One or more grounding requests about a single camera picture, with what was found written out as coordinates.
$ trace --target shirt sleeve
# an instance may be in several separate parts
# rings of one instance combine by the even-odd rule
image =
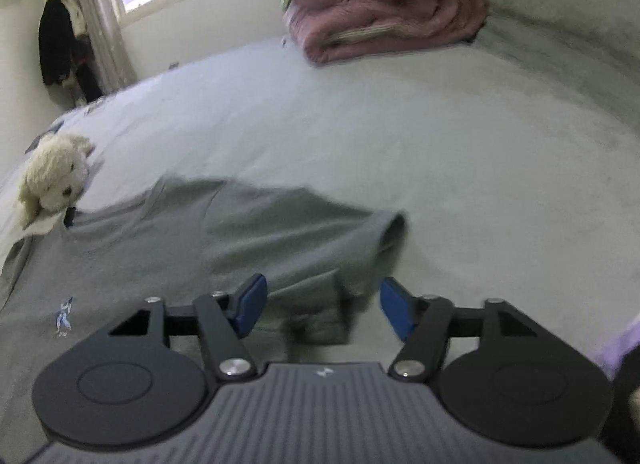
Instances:
[[[15,282],[18,281],[24,264],[26,264],[33,236],[21,238],[10,249],[2,266],[0,274],[0,311],[4,308],[11,293],[14,291]]]
[[[264,274],[267,318],[295,325],[297,338],[323,345],[346,340],[350,301],[372,289],[381,254],[404,233],[399,213],[333,203],[306,188],[238,181],[211,201],[204,222],[212,271],[229,286]]]

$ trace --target light gray bedsheet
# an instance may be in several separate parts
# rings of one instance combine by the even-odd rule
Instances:
[[[96,145],[84,209],[168,171],[308,185],[407,211],[395,276],[414,293],[465,306],[506,298],[587,353],[640,309],[638,139],[578,93],[479,48],[318,69],[268,40],[73,111],[62,131]],[[3,250],[19,235],[19,172],[0,192]],[[398,346],[372,301],[350,345],[301,357],[386,364]]]

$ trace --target folded blanket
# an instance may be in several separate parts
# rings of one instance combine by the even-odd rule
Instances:
[[[446,46],[472,38],[486,0],[292,0],[293,39],[317,64]]]

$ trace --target hanging clothes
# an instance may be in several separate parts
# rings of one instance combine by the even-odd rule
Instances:
[[[104,95],[89,65],[94,55],[82,10],[74,0],[47,0],[40,19],[38,44],[45,85],[72,80],[72,85],[79,85],[87,103]]]
[[[76,40],[71,18],[62,0],[47,0],[44,5],[38,47],[44,85],[62,83],[71,71],[71,47]]]

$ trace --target stuffed animal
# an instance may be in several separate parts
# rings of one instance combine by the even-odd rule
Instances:
[[[93,149],[87,137],[73,134],[50,134],[40,140],[18,191],[23,228],[31,224],[41,210],[62,211],[79,197],[89,174],[86,159]]]

